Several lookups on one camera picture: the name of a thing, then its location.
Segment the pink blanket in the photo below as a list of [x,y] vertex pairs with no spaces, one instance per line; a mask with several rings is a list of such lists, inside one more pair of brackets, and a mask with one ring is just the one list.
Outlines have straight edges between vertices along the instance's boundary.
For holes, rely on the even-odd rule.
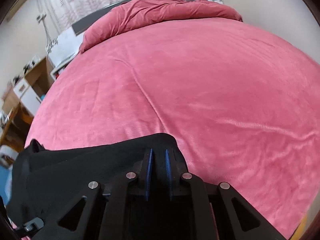
[[[230,7],[172,1],[133,0],[93,24],[27,144],[69,149],[169,133],[190,172],[228,181],[289,238],[320,186],[320,66]],[[170,6],[184,17],[172,20]]]

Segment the wooden desk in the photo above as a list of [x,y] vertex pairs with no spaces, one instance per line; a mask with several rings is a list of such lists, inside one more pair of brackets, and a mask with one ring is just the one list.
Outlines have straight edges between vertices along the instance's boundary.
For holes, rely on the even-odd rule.
[[18,105],[12,110],[9,120],[0,137],[0,145],[7,145],[17,152],[21,152],[24,149],[25,144],[25,135],[13,123],[13,119],[18,115],[20,107],[20,103],[18,103]]
[[[46,94],[54,82],[50,76],[51,70],[52,67],[48,63],[47,59],[43,58],[24,75],[24,79],[39,97]],[[14,91],[11,90],[7,98],[4,100],[2,109],[6,114],[9,114],[11,109],[16,107],[19,102],[20,98],[18,98]]]

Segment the white drawer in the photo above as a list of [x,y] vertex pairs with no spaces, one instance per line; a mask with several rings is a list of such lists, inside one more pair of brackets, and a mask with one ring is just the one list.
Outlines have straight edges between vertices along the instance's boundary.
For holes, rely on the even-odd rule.
[[25,108],[33,115],[36,115],[38,108],[41,105],[41,99],[38,97],[36,92],[29,87],[21,97],[21,103],[25,106]]
[[17,95],[17,97],[20,99],[22,97],[22,95],[24,94],[24,92],[26,92],[26,90],[29,87],[29,83],[27,82],[27,80],[25,78],[22,78],[13,88],[14,93]]

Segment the black fabric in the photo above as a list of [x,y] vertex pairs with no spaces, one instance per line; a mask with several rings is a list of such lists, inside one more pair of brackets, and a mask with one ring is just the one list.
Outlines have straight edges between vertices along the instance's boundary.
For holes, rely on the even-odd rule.
[[112,183],[118,174],[131,171],[143,160],[145,150],[155,153],[158,178],[166,180],[165,150],[171,148],[178,162],[187,165],[175,139],[164,133],[145,136],[112,145],[71,150],[45,150],[32,140],[13,164],[12,198],[8,216],[16,225],[35,217],[47,217],[66,205],[91,181]]

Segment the wall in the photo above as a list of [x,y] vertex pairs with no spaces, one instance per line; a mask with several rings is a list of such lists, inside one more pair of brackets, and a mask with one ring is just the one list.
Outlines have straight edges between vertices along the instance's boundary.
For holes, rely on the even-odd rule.
[[320,63],[320,27],[302,0],[224,0],[244,22],[270,31]]
[[[43,24],[36,21],[38,15],[36,0],[27,0],[9,22],[0,25],[0,95],[34,55],[46,56],[47,41]],[[58,34],[50,19],[46,18],[46,24],[55,38]]]

